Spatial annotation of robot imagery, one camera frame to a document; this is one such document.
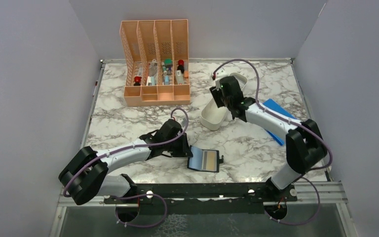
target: orange plastic organizer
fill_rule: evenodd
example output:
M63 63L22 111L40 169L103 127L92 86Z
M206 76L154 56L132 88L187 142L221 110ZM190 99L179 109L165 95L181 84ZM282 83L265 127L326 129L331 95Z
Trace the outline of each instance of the orange plastic organizer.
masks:
M181 84L175 78L178 60L184 60L188 70L188 20L122 21L120 36L127 62L124 99L128 106L190 103L189 77ZM146 85L153 59L157 62L157 85ZM165 59L173 63L169 85L162 85L161 62ZM134 86L134 77L140 68L143 70L141 85Z

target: gray wall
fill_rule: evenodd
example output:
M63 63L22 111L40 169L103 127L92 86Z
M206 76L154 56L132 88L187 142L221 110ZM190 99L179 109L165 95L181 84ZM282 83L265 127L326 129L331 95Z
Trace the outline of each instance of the gray wall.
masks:
M192 58L296 57L326 0L70 0L98 55L124 58L123 20L188 19Z
M329 0L295 60L360 236L379 236L379 0Z
M0 0L0 236L49 234L98 71L68 0Z

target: marble table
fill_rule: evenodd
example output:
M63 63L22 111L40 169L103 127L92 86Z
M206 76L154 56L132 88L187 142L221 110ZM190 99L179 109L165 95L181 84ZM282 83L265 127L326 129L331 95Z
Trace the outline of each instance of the marble table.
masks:
M298 119L306 119L296 80L289 62L253 62L261 77L259 100L269 98ZM130 164L110 175L128 174L135 183L214 183L264 182L285 163L285 146L280 146L261 127L241 120L226 120L217 131L200 123L201 110L212 98L210 73L219 62L190 62L191 104L182 106L189 115L187 130L190 145L219 150L225 162L219 173L187 169L187 158L156 157ZM256 79L252 68L244 63L228 64L228 73L248 78L245 96L255 96ZM175 106L128 107L124 101L127 75L125 63L107 64L92 115L87 145L109 149L136 140L140 135L159 129ZM182 112L176 118L184 118ZM306 175L312 181L326 181L324 171Z

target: red object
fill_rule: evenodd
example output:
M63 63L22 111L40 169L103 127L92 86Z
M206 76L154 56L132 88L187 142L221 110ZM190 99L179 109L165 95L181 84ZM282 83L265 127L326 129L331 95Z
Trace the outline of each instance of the red object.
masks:
M142 81L142 77L134 77L134 82L140 83Z

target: blue mat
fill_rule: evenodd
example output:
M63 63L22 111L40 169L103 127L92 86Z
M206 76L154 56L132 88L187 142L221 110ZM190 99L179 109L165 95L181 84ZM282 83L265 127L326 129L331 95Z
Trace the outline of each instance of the blue mat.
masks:
M276 103L275 101L273 101L272 99L268 99L267 101L265 101L265 102L264 102L264 105L267 106L268 108L274 110L275 112L278 112L278 113L280 113L280 114L282 114L282 115L285 115L285 116L287 116L287 117L289 117L289 118L295 119L294 116L292 116L289 112L287 112L285 109L283 109L279 104L277 104L277 103ZM275 136L273 133L271 133L271 132L269 132L269 131L267 131L267 132L268 132L268 133L274 138L274 140L275 140L278 144L280 144L281 146L284 145L284 141L283 141L281 138Z

